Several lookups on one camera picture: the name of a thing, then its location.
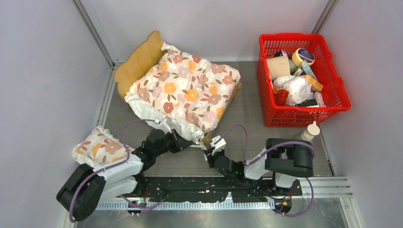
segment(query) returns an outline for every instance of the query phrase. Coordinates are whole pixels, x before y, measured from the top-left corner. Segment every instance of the white bottle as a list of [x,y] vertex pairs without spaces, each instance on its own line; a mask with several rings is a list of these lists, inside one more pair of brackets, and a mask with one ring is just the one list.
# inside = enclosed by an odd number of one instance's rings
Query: white bottle
[[305,141],[312,141],[312,139],[320,133],[319,127],[316,125],[316,121],[308,125],[307,129],[301,133],[296,134],[292,139],[299,139]]

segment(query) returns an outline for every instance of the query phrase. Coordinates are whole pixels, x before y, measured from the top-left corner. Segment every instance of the gray wall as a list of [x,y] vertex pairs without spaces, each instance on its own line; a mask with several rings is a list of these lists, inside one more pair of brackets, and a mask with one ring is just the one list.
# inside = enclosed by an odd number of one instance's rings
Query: gray wall
[[365,227],[402,227],[403,1],[339,1],[321,33],[351,110],[321,127]]
[[153,30],[210,61],[257,60],[263,33],[305,32],[327,0],[82,0],[109,53],[124,62]]
[[1,227],[57,228],[109,67],[69,0],[0,3]]

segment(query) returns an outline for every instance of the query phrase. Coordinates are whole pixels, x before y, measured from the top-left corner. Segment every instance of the wooden headboard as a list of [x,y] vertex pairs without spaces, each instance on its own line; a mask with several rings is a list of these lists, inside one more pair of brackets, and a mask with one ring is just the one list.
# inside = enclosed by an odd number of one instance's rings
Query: wooden headboard
[[142,78],[150,68],[157,65],[164,55],[165,52],[161,51],[163,41],[160,36],[159,31],[152,32],[147,40],[134,50],[127,61],[116,69],[114,79],[123,101],[130,86]]

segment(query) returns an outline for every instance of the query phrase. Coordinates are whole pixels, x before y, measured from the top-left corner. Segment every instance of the red basket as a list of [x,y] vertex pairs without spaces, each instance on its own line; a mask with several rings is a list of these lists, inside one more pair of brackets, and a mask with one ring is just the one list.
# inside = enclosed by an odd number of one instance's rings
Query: red basket
[[[337,75],[332,62],[332,53],[322,35],[301,33],[263,34],[259,38],[259,43],[258,81],[265,126],[306,127],[314,120],[316,120],[317,124],[320,124],[336,113],[350,109],[351,104],[345,92],[343,80]],[[324,86],[321,92],[326,107],[278,106],[274,102],[266,58],[280,50],[285,50],[291,55],[297,48],[306,48],[315,56],[312,71]]]

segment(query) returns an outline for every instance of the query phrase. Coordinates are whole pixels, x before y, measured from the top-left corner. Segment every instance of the floral bedding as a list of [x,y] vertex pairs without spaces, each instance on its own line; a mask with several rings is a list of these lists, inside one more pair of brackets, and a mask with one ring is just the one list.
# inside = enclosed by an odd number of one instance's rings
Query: floral bedding
[[182,137],[198,141],[217,127],[240,74],[165,43],[161,49],[167,52],[133,83],[125,100],[140,118],[155,113],[144,109],[157,110],[179,126]]

